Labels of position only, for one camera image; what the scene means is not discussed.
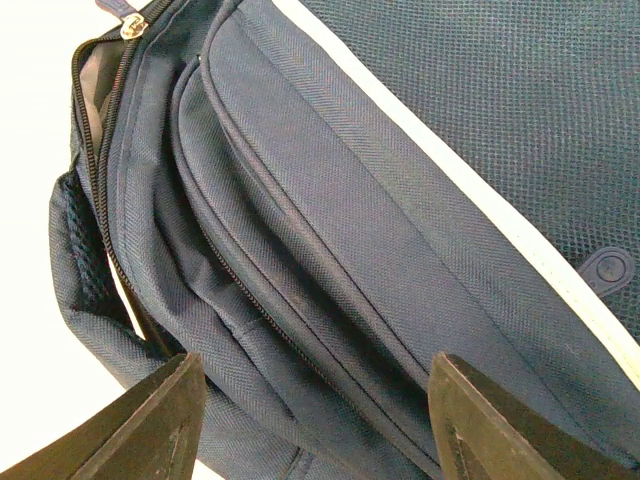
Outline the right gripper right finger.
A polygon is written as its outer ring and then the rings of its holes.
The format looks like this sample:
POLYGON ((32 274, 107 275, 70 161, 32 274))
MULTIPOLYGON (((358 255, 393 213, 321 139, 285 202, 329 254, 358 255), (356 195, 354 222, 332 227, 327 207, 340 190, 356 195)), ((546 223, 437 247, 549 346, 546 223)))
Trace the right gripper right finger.
POLYGON ((635 472, 549 423, 462 358, 438 353, 428 384, 445 479, 633 479, 635 472))

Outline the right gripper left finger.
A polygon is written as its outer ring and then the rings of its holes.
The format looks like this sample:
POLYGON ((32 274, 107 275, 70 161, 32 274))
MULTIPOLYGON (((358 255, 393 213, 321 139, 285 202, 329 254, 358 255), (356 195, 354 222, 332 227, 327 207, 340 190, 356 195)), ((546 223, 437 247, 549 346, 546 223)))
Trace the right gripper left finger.
POLYGON ((179 354, 3 479, 190 479, 203 425, 201 357, 179 354))

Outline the navy blue student backpack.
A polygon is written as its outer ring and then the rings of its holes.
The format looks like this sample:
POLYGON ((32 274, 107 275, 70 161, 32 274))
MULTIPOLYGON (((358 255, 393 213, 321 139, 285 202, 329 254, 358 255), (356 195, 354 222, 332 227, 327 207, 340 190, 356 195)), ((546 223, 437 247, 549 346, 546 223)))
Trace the navy blue student backpack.
POLYGON ((126 1, 72 60, 57 302, 198 353, 228 479, 438 479, 457 355, 639 470, 635 1, 126 1))

